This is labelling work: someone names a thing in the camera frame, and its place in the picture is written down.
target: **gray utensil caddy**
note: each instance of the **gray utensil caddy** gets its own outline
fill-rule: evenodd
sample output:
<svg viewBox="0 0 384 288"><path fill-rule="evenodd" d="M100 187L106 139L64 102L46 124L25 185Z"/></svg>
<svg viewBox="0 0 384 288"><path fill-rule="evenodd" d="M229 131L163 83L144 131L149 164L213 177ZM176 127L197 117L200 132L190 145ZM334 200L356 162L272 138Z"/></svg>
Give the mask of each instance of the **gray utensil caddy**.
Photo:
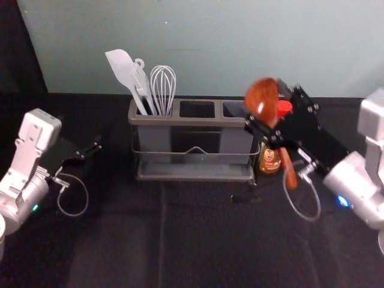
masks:
<svg viewBox="0 0 384 288"><path fill-rule="evenodd" d="M242 100L177 98L170 116L145 116L132 100L136 178L254 182L257 152L244 131L246 114Z"/></svg>

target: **silicone spatula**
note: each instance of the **silicone spatula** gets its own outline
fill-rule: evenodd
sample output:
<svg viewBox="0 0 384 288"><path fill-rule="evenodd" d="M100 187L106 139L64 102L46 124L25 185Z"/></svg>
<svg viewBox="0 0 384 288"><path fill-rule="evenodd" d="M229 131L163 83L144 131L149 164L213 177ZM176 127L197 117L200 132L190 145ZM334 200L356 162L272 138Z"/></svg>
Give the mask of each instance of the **silicone spatula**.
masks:
<svg viewBox="0 0 384 288"><path fill-rule="evenodd" d="M142 115L148 115L136 91L134 79L131 76L134 62L129 54L124 50L116 49L106 52L106 56L117 80L131 91L140 113Z"/></svg>

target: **black fabric surface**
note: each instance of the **black fabric surface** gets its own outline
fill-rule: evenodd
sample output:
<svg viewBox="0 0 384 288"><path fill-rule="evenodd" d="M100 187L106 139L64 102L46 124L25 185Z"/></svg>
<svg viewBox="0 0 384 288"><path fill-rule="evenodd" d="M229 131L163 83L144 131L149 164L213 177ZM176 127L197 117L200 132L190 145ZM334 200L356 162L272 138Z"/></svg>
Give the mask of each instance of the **black fabric surface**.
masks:
<svg viewBox="0 0 384 288"><path fill-rule="evenodd" d="M47 92L16 0L0 0L0 92Z"/></svg>
<svg viewBox="0 0 384 288"><path fill-rule="evenodd" d="M359 100L318 102L323 126L363 153L364 138L356 132ZM62 137L80 146L102 133L104 149L71 170L88 187L87 213L75 219L58 213L58 191L52 189L6 239L0 287L384 286L377 232L340 208L318 179L323 213L314 224L291 210L281 174L260 178L252 191L258 202L237 205L230 197L251 193L245 184L135 181L128 103L115 95L13 97L3 103L2 175L22 116L34 107L63 115ZM73 185L67 200L82 202L80 187ZM310 201L310 194L304 196Z"/></svg>

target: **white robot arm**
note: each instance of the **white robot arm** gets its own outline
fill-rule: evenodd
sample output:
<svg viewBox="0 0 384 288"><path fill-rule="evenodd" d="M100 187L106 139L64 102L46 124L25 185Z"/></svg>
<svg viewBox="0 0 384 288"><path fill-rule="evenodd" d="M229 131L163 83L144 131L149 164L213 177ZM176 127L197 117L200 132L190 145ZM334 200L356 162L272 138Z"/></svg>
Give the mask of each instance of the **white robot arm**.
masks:
<svg viewBox="0 0 384 288"><path fill-rule="evenodd" d="M379 231L379 246L384 254L384 89L378 89L361 103L358 131L367 143L363 157L357 151L349 151L320 126L320 107L300 86L289 89L281 80L278 84L280 93L293 104L292 113L274 128L249 115L245 129L262 133L272 149L285 146L296 150L308 164L298 175L310 182L310 173L319 174L345 206Z"/></svg>
<svg viewBox="0 0 384 288"><path fill-rule="evenodd" d="M61 185L61 192L70 186L57 177L64 162L81 162L101 149L97 141L80 151L70 142L58 139L61 125L59 119L41 109L24 115L11 166L0 182L0 261L5 236L26 221L48 193L49 184L53 181Z"/></svg>
<svg viewBox="0 0 384 288"><path fill-rule="evenodd" d="M48 175L38 164L60 129L61 121L40 109L24 115L11 166L0 182L0 259L5 235L24 223L49 190Z"/></svg>

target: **orange spoon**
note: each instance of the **orange spoon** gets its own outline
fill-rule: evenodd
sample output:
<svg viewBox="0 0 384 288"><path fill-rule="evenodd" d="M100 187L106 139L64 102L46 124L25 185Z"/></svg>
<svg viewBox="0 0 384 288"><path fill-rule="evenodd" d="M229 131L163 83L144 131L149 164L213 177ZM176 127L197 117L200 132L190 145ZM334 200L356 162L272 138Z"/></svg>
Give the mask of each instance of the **orange spoon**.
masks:
<svg viewBox="0 0 384 288"><path fill-rule="evenodd" d="M245 105L248 110L264 124L273 128L278 121L278 84L273 78L261 78L255 82L245 95ZM292 166L286 148L279 148L281 164L287 170ZM293 168L289 170L286 180L288 189L298 186L296 173Z"/></svg>

